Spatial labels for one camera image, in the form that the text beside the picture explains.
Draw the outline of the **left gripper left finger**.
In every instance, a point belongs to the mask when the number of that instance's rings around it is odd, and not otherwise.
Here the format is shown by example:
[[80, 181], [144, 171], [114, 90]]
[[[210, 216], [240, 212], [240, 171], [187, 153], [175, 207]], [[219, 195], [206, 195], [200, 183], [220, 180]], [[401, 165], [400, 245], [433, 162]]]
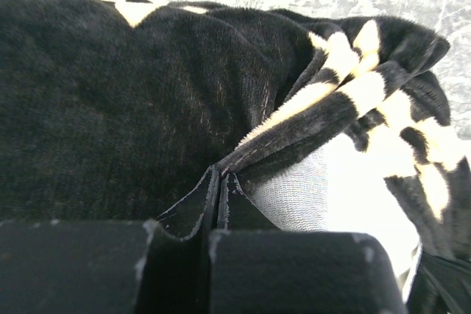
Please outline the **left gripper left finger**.
[[209, 168], [146, 221], [3, 221], [3, 313], [204, 313], [208, 234], [219, 194]]

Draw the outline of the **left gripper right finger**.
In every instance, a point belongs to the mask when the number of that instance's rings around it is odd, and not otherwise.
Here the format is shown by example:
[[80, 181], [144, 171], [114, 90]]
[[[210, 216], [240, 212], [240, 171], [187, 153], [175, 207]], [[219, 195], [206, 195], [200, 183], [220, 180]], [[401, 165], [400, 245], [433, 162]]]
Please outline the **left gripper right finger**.
[[234, 174], [210, 234], [209, 313], [406, 313], [386, 251], [370, 235], [275, 230]]

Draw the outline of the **black floral plush pillowcase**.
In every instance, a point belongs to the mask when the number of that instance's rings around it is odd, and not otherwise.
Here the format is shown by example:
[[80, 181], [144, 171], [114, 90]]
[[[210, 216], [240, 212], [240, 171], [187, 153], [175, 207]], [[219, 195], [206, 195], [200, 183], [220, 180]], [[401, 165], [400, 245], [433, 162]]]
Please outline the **black floral plush pillowcase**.
[[449, 48], [391, 16], [1, 0], [1, 223], [157, 219], [215, 168], [209, 248], [227, 175], [249, 199], [344, 135], [417, 229], [406, 313], [468, 313], [470, 164], [432, 71]]

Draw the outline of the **white pillow insert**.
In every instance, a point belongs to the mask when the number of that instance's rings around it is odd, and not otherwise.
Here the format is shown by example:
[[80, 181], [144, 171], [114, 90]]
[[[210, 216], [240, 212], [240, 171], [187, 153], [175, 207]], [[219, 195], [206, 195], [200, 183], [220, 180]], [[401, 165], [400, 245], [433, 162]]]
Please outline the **white pillow insert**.
[[285, 231], [360, 232], [386, 250], [403, 300], [408, 300], [422, 253], [416, 227], [368, 158], [344, 135], [280, 174], [244, 190]]

